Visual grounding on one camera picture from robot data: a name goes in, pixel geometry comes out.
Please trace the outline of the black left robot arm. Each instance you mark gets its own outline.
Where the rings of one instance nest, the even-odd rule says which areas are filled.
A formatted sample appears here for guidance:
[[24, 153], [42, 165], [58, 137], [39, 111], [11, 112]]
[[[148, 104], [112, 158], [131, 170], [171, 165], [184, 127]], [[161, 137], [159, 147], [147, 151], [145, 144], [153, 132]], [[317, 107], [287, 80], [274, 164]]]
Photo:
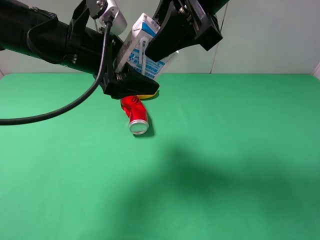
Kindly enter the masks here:
[[[42, 59], [96, 76], [99, 71], [104, 35], [87, 27], [89, 9], [83, 0], [69, 24], [56, 14], [29, 7], [17, 0], [0, 2], [0, 49]], [[107, 67], [100, 82], [103, 93], [113, 99], [154, 95], [159, 84], [137, 72], [128, 63], [116, 73], [114, 61], [123, 42], [110, 36], [105, 60]]]

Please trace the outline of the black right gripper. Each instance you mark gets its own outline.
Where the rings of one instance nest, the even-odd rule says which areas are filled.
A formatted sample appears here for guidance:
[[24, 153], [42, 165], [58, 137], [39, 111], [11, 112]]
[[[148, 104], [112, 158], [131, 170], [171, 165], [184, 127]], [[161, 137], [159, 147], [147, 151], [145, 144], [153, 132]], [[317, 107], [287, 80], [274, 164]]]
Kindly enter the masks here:
[[222, 39], [217, 12], [227, 0], [161, 0], [152, 19], [160, 26], [146, 49], [157, 62], [195, 45], [209, 51]]

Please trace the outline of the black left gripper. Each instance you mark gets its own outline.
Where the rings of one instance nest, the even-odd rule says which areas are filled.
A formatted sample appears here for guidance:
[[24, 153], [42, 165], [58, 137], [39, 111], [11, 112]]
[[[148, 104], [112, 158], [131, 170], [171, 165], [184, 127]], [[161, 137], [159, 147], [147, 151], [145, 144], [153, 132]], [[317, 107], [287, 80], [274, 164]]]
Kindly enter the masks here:
[[[113, 17], [109, 41], [114, 60], [124, 41], [118, 36], [125, 30], [125, 18], [114, 0], [82, 0], [73, 11], [66, 31], [63, 66], [96, 76], [101, 62], [105, 19]], [[120, 100], [128, 96], [154, 95], [160, 85], [140, 74], [126, 63], [121, 72], [107, 64], [103, 77], [103, 93]]]

